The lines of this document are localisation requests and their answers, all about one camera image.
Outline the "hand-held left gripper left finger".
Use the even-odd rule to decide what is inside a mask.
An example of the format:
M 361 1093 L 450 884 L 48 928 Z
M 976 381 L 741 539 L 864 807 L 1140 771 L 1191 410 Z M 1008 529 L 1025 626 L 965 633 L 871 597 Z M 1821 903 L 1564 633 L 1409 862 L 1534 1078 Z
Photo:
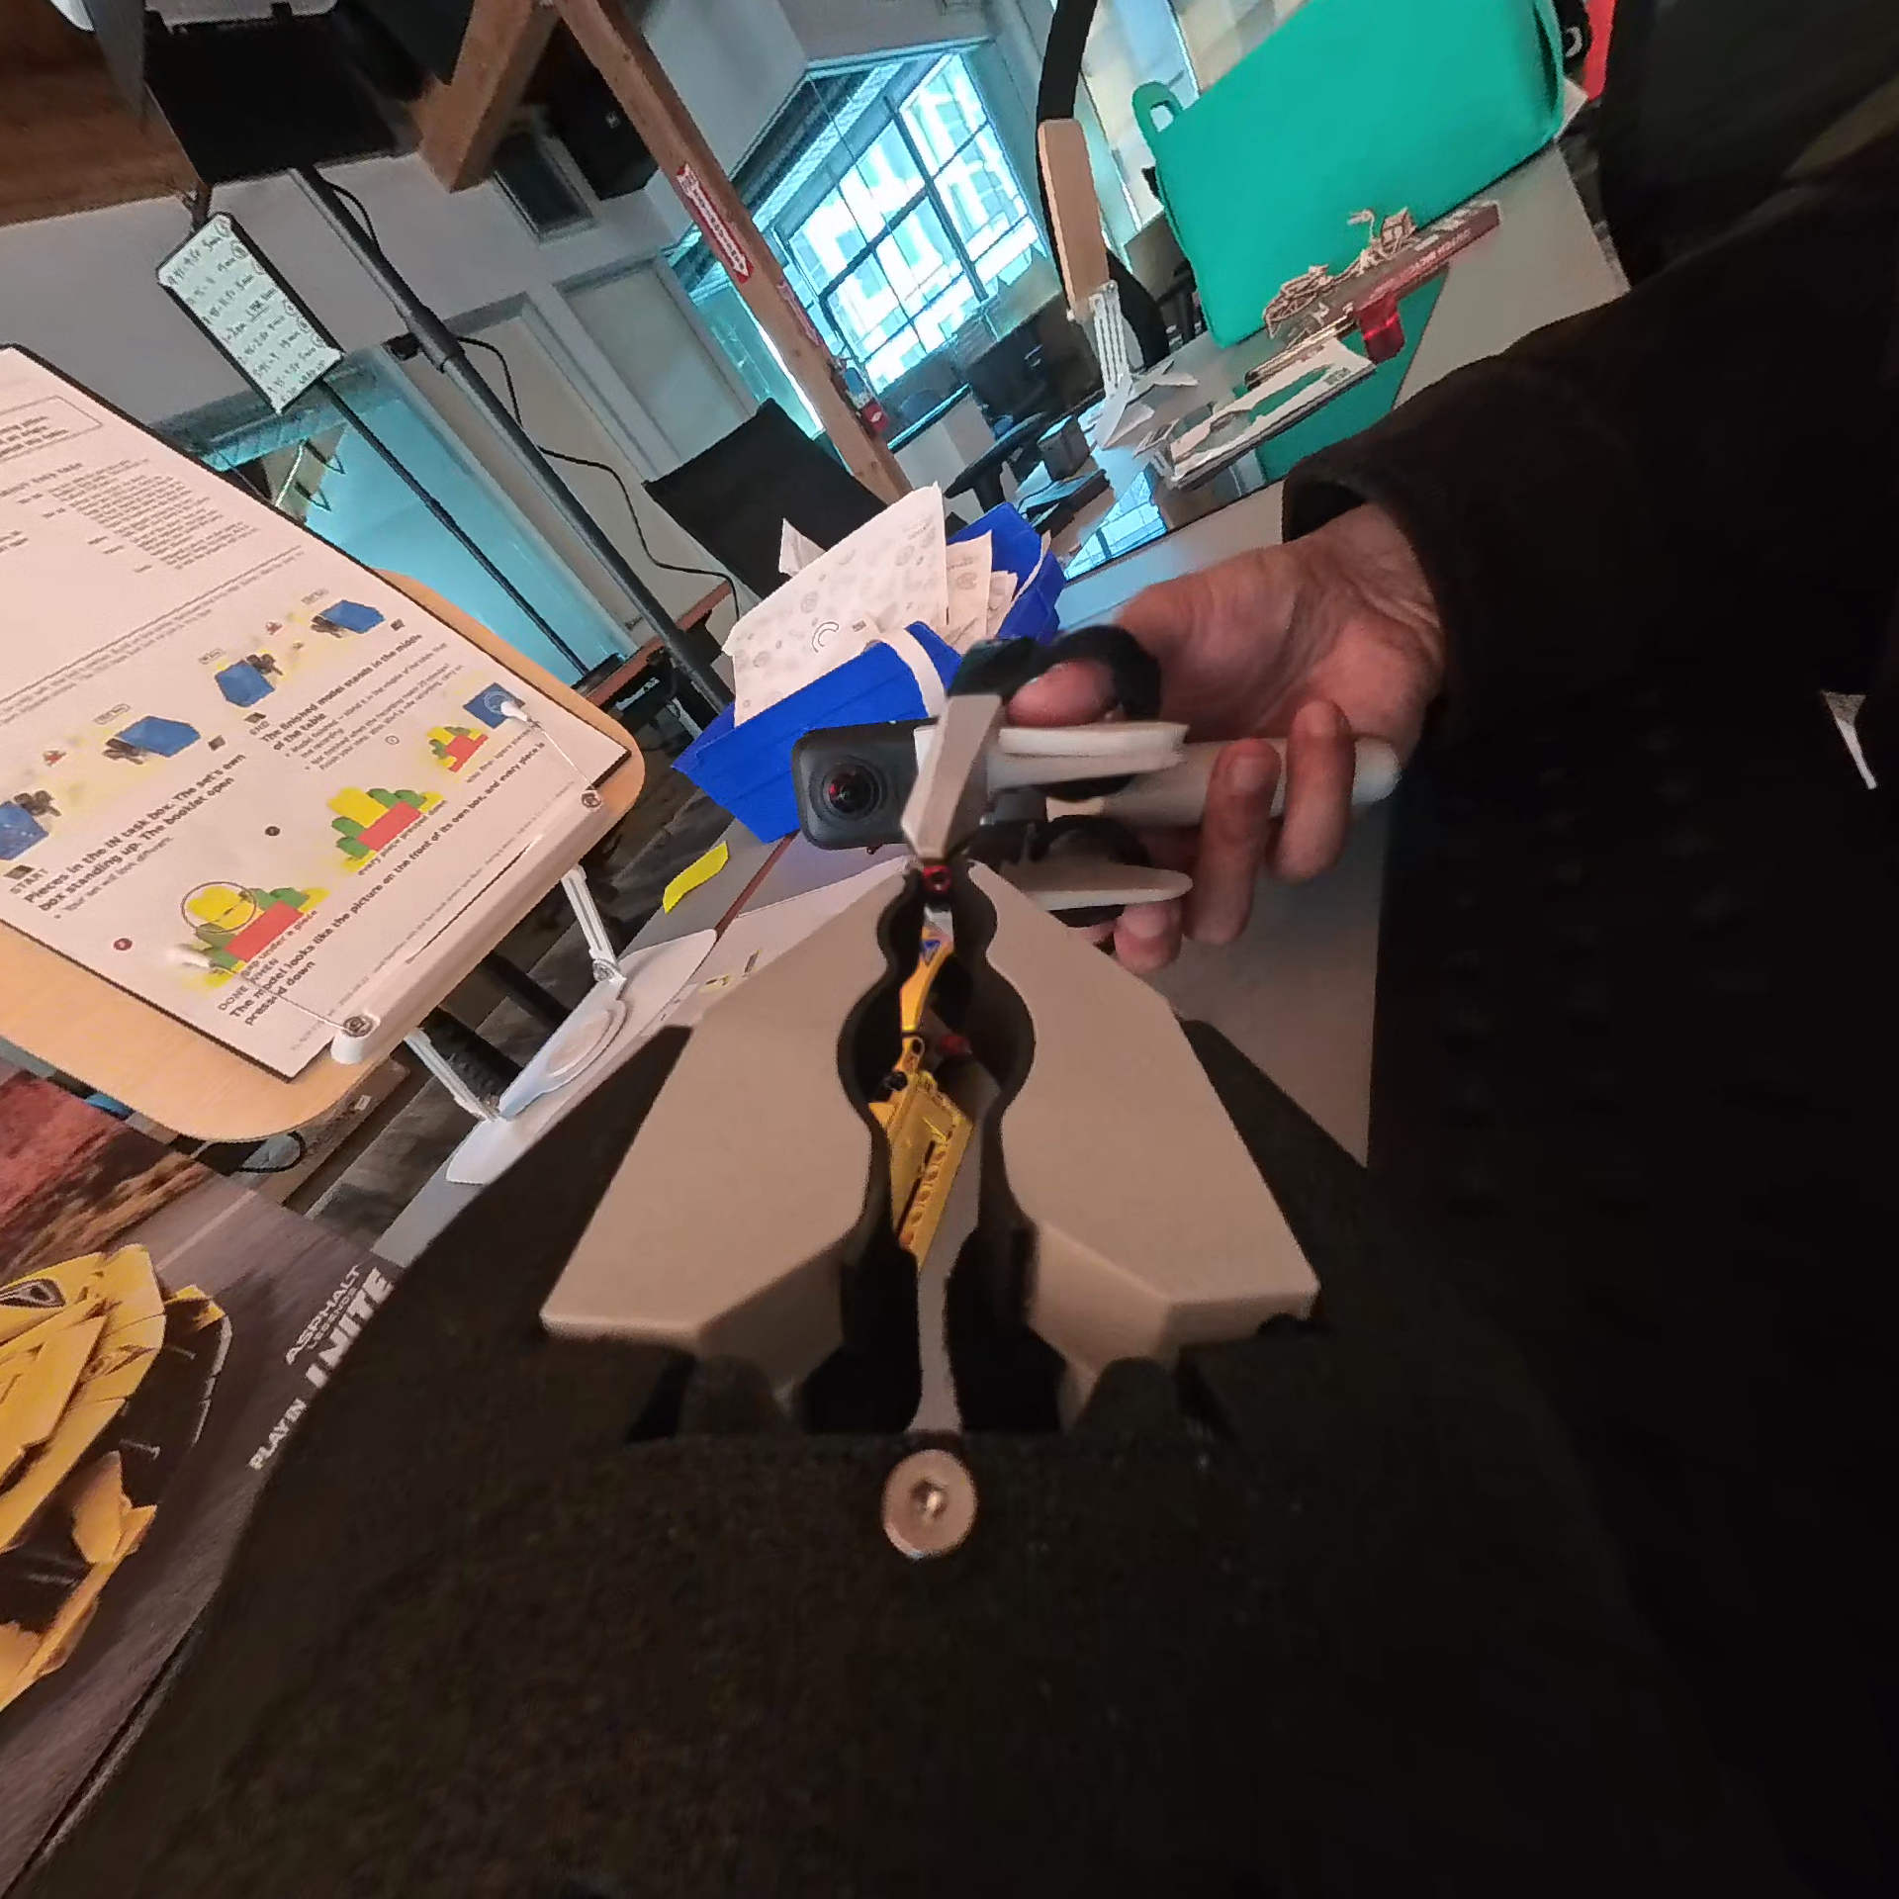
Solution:
M 559 1339 L 836 1351 L 838 1257 L 871 1189 L 846 1093 L 851 1012 L 886 974 L 903 888 L 864 870 L 734 922 L 671 1024 L 686 1040 L 540 1307 Z

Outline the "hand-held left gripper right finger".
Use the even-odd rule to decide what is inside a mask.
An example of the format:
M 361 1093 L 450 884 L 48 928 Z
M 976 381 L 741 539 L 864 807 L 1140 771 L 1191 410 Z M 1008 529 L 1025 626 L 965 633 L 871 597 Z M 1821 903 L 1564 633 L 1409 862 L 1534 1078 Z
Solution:
M 1318 1281 L 1174 1009 L 986 866 L 986 964 L 1028 1012 L 1001 1168 L 1046 1346 L 1199 1346 L 1307 1318 Z

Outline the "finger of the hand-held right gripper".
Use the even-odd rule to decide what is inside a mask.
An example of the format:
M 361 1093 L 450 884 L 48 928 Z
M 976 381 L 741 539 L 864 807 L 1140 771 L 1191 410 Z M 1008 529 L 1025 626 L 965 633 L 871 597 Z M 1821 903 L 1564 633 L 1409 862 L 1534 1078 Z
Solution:
M 919 770 L 901 817 L 916 863 L 951 862 L 981 828 L 990 807 L 986 757 L 1003 713 L 997 694 L 956 694 L 919 730 Z

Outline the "yellow brick toy car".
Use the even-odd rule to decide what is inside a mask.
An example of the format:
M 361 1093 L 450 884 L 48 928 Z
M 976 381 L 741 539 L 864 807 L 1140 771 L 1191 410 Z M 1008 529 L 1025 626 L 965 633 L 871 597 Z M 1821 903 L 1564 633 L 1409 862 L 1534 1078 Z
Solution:
M 954 939 L 928 921 L 898 992 L 898 1057 L 871 1104 L 886 1133 L 894 1235 L 919 1267 L 934 1249 L 974 1128 L 940 1082 L 943 1066 L 968 1053 L 965 1039 L 934 1005 L 938 980 L 951 969 Z

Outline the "person's right forearm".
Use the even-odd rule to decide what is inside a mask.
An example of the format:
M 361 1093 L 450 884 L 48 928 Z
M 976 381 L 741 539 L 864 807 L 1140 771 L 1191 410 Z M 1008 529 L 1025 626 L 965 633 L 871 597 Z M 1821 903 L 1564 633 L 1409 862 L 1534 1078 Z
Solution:
M 1353 506 L 1419 564 L 1452 729 L 1778 674 L 1862 700 L 1895 797 L 1895 137 L 1304 460 L 1284 535 Z

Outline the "grey desk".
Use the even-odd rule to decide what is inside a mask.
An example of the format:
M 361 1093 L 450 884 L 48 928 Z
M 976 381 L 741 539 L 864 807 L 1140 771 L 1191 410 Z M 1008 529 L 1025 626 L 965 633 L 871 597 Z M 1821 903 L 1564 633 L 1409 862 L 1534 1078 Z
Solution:
M 1538 154 L 1489 194 L 1501 224 L 1448 272 L 1400 400 L 1626 288 L 1561 150 Z M 1253 492 L 1084 578 L 1069 587 L 1063 615 L 1115 610 L 1141 587 L 1277 541 L 1279 498 L 1279 486 Z M 1217 1026 L 1359 1161 L 1370 1128 L 1384 852 L 1385 819 L 1370 815 L 1336 870 L 1304 887 L 1267 884 L 1237 945 L 1193 943 L 1157 981 L 1168 1001 Z

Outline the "person's right hand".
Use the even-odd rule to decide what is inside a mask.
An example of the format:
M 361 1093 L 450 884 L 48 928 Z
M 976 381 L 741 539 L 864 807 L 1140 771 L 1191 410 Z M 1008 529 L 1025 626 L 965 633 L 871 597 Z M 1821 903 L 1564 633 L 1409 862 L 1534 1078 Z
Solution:
M 1153 978 L 1184 943 L 1242 939 L 1261 880 L 1304 884 L 1339 863 L 1356 741 L 1409 761 L 1444 640 L 1409 541 L 1376 506 L 1153 587 L 1119 626 L 1159 670 L 1159 719 L 1223 747 L 1199 828 L 1150 841 L 1191 891 L 1128 909 L 1111 935 L 1115 958 Z

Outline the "blue plastic bin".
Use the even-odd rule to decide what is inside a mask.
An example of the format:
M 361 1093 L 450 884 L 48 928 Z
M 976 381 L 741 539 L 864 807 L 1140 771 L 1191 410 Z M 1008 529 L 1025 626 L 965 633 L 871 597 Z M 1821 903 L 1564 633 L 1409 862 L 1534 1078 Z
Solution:
M 1012 582 L 1001 636 L 1052 642 L 1064 587 L 1052 541 L 1012 506 L 986 511 L 972 529 L 951 537 L 951 546 L 981 537 L 990 541 L 997 571 Z M 878 640 L 748 722 L 734 722 L 733 711 L 724 711 L 683 750 L 677 770 L 729 819 L 771 843 L 801 825 L 791 774 L 799 740 L 821 729 L 919 719 L 924 718 L 912 672 Z

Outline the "green picture card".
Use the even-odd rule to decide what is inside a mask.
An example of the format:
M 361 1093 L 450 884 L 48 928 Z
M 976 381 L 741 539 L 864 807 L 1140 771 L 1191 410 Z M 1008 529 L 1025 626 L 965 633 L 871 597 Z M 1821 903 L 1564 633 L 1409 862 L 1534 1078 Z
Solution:
M 1159 448 L 1157 471 L 1171 489 L 1217 479 L 1274 437 L 1318 415 L 1344 391 L 1373 377 L 1376 362 L 1340 337 L 1307 340 L 1249 372 L 1238 393 L 1184 420 Z

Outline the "black metal pole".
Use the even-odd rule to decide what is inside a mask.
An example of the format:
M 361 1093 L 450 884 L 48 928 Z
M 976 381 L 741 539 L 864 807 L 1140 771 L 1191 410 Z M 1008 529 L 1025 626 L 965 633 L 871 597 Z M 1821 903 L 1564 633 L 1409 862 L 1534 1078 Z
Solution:
M 413 292 L 410 280 L 396 272 L 368 226 L 352 217 L 343 192 L 333 186 L 314 165 L 295 169 L 300 191 L 327 219 L 343 247 L 373 278 L 382 296 L 403 318 L 421 354 L 439 374 L 454 385 L 463 398 L 479 410 L 488 428 L 507 441 L 513 460 L 530 474 L 544 493 L 550 506 L 567 529 L 587 547 L 603 575 L 642 610 L 661 648 L 670 652 L 677 670 L 693 683 L 695 697 L 703 704 L 707 719 L 731 708 L 733 694 L 717 677 L 707 633 L 683 630 L 659 593 L 630 567 L 615 541 L 573 493 L 564 476 L 540 453 L 526 428 L 509 410 L 501 396 L 482 377 L 457 336 Z

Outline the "window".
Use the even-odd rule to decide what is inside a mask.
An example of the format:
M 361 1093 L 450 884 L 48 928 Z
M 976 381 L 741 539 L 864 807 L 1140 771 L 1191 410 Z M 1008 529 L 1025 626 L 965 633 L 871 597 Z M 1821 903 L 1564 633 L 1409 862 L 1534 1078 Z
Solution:
M 972 44 L 809 70 L 758 203 L 802 311 L 878 396 L 943 358 L 1043 256 Z

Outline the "toy car set box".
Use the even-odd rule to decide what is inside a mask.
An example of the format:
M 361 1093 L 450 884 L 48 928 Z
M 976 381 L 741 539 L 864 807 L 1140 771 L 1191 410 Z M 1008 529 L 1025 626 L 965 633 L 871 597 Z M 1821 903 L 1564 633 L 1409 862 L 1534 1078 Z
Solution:
M 5 1062 L 5 1883 L 167 1672 L 398 1278 Z

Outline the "instruction sheet with coloured blocks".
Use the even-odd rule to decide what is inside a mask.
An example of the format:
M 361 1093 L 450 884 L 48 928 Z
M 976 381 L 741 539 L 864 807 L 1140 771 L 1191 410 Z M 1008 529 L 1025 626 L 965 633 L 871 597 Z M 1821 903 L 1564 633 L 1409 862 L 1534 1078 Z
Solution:
M 5 925 L 295 1082 L 586 852 L 627 740 L 22 349 Z

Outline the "wooden model on red base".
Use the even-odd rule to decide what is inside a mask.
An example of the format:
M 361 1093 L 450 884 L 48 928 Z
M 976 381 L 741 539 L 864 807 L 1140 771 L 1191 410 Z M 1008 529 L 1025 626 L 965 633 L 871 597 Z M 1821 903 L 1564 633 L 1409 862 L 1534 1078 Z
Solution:
M 1384 219 L 1356 212 L 1348 223 L 1366 226 L 1359 256 L 1344 267 L 1314 266 L 1284 280 L 1267 304 L 1267 336 L 1287 347 L 1359 340 L 1373 365 L 1385 365 L 1409 342 L 1402 301 L 1440 278 L 1501 219 L 1497 199 L 1470 201 L 1426 226 L 1417 226 L 1409 211 Z

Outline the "green plastic bin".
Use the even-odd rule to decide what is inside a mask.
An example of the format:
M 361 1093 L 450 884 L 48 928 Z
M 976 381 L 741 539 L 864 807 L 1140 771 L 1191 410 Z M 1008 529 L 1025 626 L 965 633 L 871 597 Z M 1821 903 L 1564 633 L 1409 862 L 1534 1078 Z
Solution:
M 1311 2 L 1183 107 L 1131 107 L 1217 344 L 1267 324 L 1287 280 L 1344 272 L 1363 211 L 1415 224 L 1470 201 L 1563 124 L 1547 2 Z

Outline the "small handwritten whiteboard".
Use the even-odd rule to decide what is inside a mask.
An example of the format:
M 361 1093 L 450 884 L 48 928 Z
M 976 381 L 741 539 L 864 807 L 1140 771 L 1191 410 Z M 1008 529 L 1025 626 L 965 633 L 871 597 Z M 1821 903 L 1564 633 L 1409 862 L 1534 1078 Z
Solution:
M 273 415 L 343 365 L 343 349 L 229 212 L 160 261 L 156 282 Z

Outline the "wooden post with red label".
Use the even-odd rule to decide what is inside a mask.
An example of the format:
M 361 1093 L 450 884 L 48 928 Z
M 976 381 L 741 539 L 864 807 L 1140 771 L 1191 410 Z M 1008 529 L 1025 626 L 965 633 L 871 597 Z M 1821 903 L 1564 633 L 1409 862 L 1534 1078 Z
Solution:
M 912 492 L 910 477 L 852 405 L 833 350 L 644 35 L 622 4 L 557 2 L 555 10 L 775 347 L 843 467 L 882 503 L 901 500 Z

